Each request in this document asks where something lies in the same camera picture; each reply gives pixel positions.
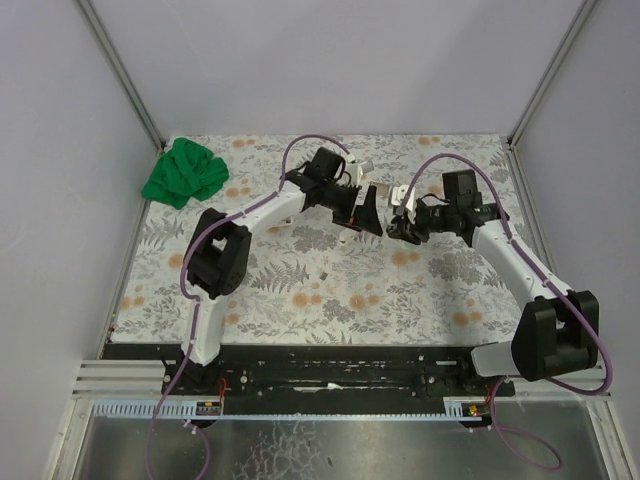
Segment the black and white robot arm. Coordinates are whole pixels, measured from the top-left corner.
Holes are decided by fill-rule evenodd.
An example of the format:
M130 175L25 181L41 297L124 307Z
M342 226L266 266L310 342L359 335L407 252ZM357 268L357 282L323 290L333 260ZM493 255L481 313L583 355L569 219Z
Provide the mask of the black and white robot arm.
M188 330L182 346L186 353L189 342L193 344L191 362L206 366L220 351L226 311L222 297L233 292L244 278L252 235L316 205L331 209L336 224L356 231L383 234L375 205L376 187L370 186L364 203L356 205L363 166L371 169L370 165L345 162L339 155L321 148L304 169L294 169L286 174L277 196L258 208L247 209L248 213L214 230L202 242L187 266L188 281L205 299L200 304L196 334L192 336ZM350 172L348 182L342 180L344 171ZM496 204L482 203L475 173L472 170L446 173L443 184L443 204L427 206L410 192L409 201L402 209L400 205L408 187L391 188L389 206L395 209L396 215L387 227L387 234L390 238L419 245L428 241L432 233L455 233L493 266L515 297L522 316L512 341L476 347L472 352L476 373L484 377L517 375L534 381L593 367L598 356L594 341L546 282L540 280L534 267L516 251L505 234L504 219L500 218ZM214 209L207 210L192 242L224 216ZM515 232L513 235L514 239L519 238ZM214 243L222 240L226 240L224 249ZM549 272L524 242L518 244L533 265L545 272L548 280L597 332L598 302L595 297L588 291L572 291L569 285Z

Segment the reflective floor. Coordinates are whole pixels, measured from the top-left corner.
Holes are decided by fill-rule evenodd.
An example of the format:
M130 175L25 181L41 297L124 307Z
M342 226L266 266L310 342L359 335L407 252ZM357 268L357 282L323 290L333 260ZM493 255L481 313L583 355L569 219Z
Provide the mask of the reflective floor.
M565 468L545 473L513 456L495 432L469 433L440 422L219 421L205 430L212 462L207 479L606 479L595 434L578 403L501 403L502 424L526 428L556 446ZM94 418L76 479L145 479L149 421ZM553 464L542 447L520 438L531 459ZM156 480L190 480L204 447L176 421L158 422L151 462Z

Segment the crumpled green fabric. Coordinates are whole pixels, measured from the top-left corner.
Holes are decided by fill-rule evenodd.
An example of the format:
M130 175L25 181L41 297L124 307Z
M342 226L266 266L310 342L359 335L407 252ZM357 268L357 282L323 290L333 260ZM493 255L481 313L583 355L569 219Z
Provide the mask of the crumpled green fabric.
M142 196L179 210L191 197L200 201L211 197L228 179L224 160L202 145L176 138L171 150L158 159Z

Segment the flower pattern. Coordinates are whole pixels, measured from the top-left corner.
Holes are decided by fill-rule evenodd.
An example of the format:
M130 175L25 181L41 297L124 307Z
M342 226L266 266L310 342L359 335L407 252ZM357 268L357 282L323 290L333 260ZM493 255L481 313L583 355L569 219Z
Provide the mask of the flower pattern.
M291 136L192 136L227 162L231 178L205 202L182 210L152 203L131 267L112 342L180 342L189 302L179 289L183 255L200 214L229 211L275 189ZM364 182L407 184L430 156L453 152L475 161L495 182L526 242L516 192L496 135L344 136L375 170ZM312 158L320 141L298 144L288 168ZM442 195L441 174L466 168L444 159L425 172L418 193ZM490 193L480 182L485 201ZM383 223L391 212L379 203ZM331 212L316 207L252 240L247 275L227 297L226 343L471 345L511 338L519 309L504 282L452 234L420 247L357 234L342 246Z

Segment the white wall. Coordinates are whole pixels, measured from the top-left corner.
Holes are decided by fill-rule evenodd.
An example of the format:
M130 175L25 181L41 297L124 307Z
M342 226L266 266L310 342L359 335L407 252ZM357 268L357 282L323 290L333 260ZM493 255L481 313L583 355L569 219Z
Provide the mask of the white wall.
M582 0L93 0L165 136L507 134Z
M558 273L590 289L640 461L640 3L602 2L519 151Z
M39 478L154 148L70 0L0 2L0 477Z

